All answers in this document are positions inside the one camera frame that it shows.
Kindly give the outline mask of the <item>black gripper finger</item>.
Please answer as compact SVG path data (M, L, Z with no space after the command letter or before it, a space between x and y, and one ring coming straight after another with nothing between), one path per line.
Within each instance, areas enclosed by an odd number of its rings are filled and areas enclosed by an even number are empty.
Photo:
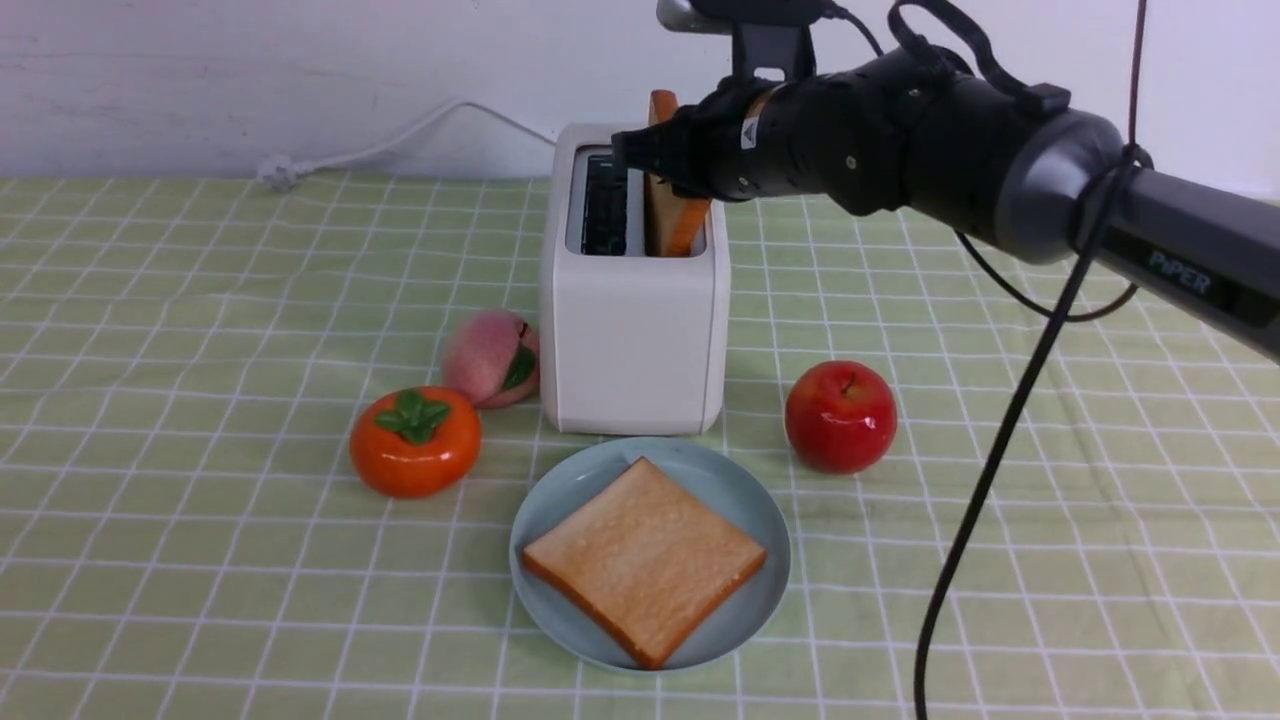
M611 151L614 163L626 169L640 170L663 184L669 181L671 129L639 128L614 132Z

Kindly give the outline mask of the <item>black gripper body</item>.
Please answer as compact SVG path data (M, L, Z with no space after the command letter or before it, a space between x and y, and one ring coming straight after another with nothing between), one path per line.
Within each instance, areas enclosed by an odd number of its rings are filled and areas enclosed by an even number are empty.
M662 140L662 177L677 193L730 202L819 195L851 202L851 79L773 85L724 79L681 106Z

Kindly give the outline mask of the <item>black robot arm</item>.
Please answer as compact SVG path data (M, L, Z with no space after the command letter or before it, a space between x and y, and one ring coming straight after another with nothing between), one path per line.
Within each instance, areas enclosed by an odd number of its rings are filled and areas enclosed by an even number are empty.
M1071 108L1037 115L993 85L933 76L904 50L783 83L722 79L667 122L618 132L621 164L682 196L820 195L847 214L910 208L1032 264L1080 252L1267 357L1279 348L1279 210L1126 165L1117 128Z

